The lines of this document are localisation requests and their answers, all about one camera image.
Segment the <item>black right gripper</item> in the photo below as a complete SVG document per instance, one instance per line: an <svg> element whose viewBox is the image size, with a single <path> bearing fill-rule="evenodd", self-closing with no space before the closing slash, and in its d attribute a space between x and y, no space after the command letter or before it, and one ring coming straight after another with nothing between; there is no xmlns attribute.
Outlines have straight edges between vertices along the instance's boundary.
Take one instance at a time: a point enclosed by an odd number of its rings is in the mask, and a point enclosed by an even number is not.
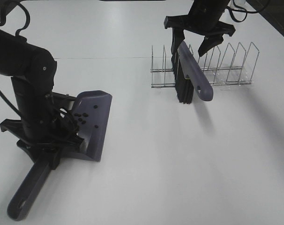
<svg viewBox="0 0 284 225"><path fill-rule="evenodd" d="M231 37L235 27L219 20L228 4L228 0L195 0L187 15L167 16L164 28L172 28L172 55L185 39L184 30L205 36L198 49L199 56L221 44L224 34Z"/></svg>

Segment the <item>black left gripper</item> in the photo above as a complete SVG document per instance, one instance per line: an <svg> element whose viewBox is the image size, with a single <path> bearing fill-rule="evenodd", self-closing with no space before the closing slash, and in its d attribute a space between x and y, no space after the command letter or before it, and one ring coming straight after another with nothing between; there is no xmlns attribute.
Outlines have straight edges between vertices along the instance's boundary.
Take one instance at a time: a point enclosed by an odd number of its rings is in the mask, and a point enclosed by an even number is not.
<svg viewBox="0 0 284 225"><path fill-rule="evenodd" d="M18 138L17 146L36 162L41 156L51 170L60 164L65 152L86 152L85 139L78 135L79 126L72 110L54 105L52 93L42 96L33 92L15 91L20 119L5 119L2 132Z"/></svg>

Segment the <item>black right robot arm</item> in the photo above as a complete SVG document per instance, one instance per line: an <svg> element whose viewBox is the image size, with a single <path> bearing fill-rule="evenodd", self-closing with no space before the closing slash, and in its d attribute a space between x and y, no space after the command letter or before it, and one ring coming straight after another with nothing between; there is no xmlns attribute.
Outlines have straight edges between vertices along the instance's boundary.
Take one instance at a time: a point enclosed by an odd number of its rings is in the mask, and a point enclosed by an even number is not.
<svg viewBox="0 0 284 225"><path fill-rule="evenodd" d="M184 41L185 30L204 36L198 49L200 57L221 44L224 34L231 37L235 32L234 26L219 20L228 4L228 0L195 0L188 14L167 16L164 28L172 28L171 53L175 54Z"/></svg>

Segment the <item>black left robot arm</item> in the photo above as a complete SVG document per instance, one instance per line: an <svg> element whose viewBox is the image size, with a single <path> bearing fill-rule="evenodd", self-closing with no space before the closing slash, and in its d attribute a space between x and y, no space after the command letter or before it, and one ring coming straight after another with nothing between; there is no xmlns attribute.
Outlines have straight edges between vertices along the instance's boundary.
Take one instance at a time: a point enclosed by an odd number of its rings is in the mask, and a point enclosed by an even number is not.
<svg viewBox="0 0 284 225"><path fill-rule="evenodd" d="M19 119L0 123L2 132L18 138L18 147L33 161L45 156L51 169L64 149L79 150L83 139L72 116L74 97L53 92L57 62L44 48L0 29L0 75L9 76L15 93L12 109Z"/></svg>

